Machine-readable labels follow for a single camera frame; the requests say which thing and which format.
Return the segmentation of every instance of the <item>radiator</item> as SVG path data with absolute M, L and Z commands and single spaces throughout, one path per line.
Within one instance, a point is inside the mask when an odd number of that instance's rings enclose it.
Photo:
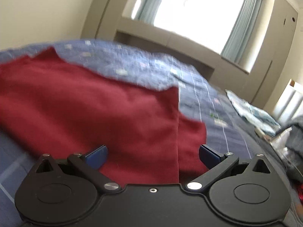
M 272 111 L 272 117 L 283 126 L 302 114 L 303 86 L 291 79 Z

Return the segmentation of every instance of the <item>red cloth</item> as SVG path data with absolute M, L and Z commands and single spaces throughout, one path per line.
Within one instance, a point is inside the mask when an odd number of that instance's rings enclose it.
M 178 111 L 178 89 L 155 91 L 66 63 L 49 48 L 0 66 L 0 127 L 34 156 L 65 158 L 106 144 L 100 171 L 126 183 L 177 183 L 207 168 L 204 123 Z

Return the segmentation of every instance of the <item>red fabric item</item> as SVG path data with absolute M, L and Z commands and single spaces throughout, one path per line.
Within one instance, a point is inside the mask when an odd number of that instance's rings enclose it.
M 108 79 L 66 63 L 54 48 L 0 65 L 0 127 L 37 157 L 105 144 L 100 172 L 122 186 L 177 183 L 207 171 L 198 157 L 205 125 L 180 114 L 176 87 Z

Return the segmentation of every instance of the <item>bright window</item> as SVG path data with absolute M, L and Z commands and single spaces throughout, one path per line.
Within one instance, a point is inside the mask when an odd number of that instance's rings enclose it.
M 243 0 L 162 0 L 154 26 L 221 53 Z

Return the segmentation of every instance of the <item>blue bedspread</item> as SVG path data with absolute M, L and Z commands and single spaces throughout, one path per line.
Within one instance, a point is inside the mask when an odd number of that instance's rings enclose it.
M 75 40 L 3 51 L 0 63 L 25 54 L 34 56 L 50 45 L 67 62 L 106 77 L 152 89 L 179 86 L 179 109 L 187 117 L 205 123 L 207 145 L 221 153 L 234 152 L 241 158 L 251 158 L 252 150 L 233 126 L 217 91 L 193 66 L 170 55 L 151 54 L 113 42 Z M 14 195 L 34 159 L 0 131 L 0 161 L 0 226 L 17 226 L 21 220 L 14 206 Z

